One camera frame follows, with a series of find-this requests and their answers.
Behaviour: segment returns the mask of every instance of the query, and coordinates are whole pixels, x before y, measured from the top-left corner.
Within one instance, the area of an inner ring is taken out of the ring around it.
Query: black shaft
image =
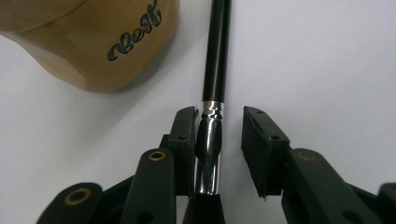
[[[213,0],[207,42],[203,101],[224,103],[231,0]]]
[[[183,224],[225,224],[220,195],[193,195]]]

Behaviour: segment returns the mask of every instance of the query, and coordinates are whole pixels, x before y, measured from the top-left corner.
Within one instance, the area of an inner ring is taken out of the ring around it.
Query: black lettering
[[[125,48],[124,48],[120,43],[117,43],[117,44],[113,45],[113,47],[111,47],[111,49],[108,51],[107,59],[108,59],[109,61],[114,61],[114,60],[116,60],[116,59],[118,58],[118,56],[116,56],[116,55],[114,54],[114,50],[115,50],[115,49],[116,49],[118,52],[123,53],[123,54],[128,53],[128,51],[126,51]]]
[[[148,5],[148,16],[149,16],[152,24],[157,27],[160,25],[161,21],[163,20],[163,16],[159,9],[157,9],[157,11],[156,11],[157,14],[155,14],[155,12],[154,12],[154,10],[157,7],[157,0],[153,0],[153,5],[154,6]]]
[[[120,37],[120,42],[124,47],[124,51],[120,51],[123,54],[128,53],[128,51],[134,48],[134,44],[131,41],[131,35],[129,33],[123,33]]]
[[[107,59],[109,61],[115,61],[118,58],[116,51],[127,54],[128,51],[134,48],[134,43],[138,43],[142,40],[145,34],[151,33],[153,26],[157,27],[160,25],[163,16],[161,11],[157,8],[157,0],[153,0],[153,4],[147,6],[147,12],[147,14],[145,13],[140,18],[141,27],[134,29],[131,34],[128,32],[123,33],[120,37],[120,42],[110,48],[107,53]]]
[[[134,43],[137,43],[143,38],[144,35],[145,33],[143,33],[143,30],[141,28],[137,28],[132,33],[132,41]]]
[[[144,14],[142,16],[142,18],[140,18],[140,26],[142,27],[144,33],[146,33],[146,34],[151,33],[152,25],[149,22],[149,15],[148,14]]]

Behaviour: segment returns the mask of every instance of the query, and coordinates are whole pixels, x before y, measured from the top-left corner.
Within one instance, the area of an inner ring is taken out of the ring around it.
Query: white background
[[[131,85],[78,90],[0,36],[0,223],[34,223],[61,190],[134,174],[175,113],[201,108],[210,1],[182,0],[173,39]],[[321,153],[353,185],[396,182],[396,2],[233,1],[221,195],[229,224],[286,223],[240,149],[243,106]],[[186,199],[179,198],[181,222]]]

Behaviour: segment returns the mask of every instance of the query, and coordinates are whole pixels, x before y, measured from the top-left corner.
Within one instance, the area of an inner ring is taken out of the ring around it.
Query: brass screw
[[[300,151],[298,153],[298,157],[305,161],[314,161],[317,159],[317,156],[314,153],[309,152],[309,151]]]
[[[151,153],[148,155],[148,158],[149,158],[151,161],[161,161],[161,160],[165,159],[165,157],[166,157],[166,154],[163,153],[163,152],[161,152],[161,151],[151,152]]]
[[[67,205],[78,205],[81,204],[91,197],[91,191],[89,189],[76,189],[69,193],[64,199],[64,203]]]

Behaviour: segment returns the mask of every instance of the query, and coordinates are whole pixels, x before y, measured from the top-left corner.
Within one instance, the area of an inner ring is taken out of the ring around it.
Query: chrome ferrule
[[[219,194],[223,107],[221,102],[204,102],[195,147],[196,193]]]

